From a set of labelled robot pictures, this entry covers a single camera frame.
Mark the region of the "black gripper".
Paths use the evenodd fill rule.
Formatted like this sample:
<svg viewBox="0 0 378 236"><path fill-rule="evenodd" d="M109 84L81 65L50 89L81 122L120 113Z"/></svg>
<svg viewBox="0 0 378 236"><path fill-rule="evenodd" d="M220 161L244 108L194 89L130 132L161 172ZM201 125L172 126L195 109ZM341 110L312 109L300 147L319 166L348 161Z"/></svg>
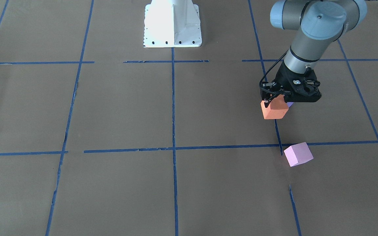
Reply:
<svg viewBox="0 0 378 236"><path fill-rule="evenodd" d="M291 95L291 91L288 87L284 87L279 82L266 82L265 78L267 74L277 65L278 62L275 62L268 70L265 72L264 76L260 80L260 93L261 99L264 101L264 107L268 108L270 102L277 98L279 95Z"/></svg>

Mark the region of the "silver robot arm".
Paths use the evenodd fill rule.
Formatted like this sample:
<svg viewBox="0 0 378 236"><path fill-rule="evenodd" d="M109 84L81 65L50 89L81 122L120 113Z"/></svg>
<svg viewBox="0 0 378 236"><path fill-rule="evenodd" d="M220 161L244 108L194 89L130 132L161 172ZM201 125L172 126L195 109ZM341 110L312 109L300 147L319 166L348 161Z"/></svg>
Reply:
<svg viewBox="0 0 378 236"><path fill-rule="evenodd" d="M280 0L270 11L270 23L297 30L279 61L275 79L260 81L264 107L282 97L285 103L315 103L322 94L314 67L328 46L356 28L368 11L364 0Z"/></svg>

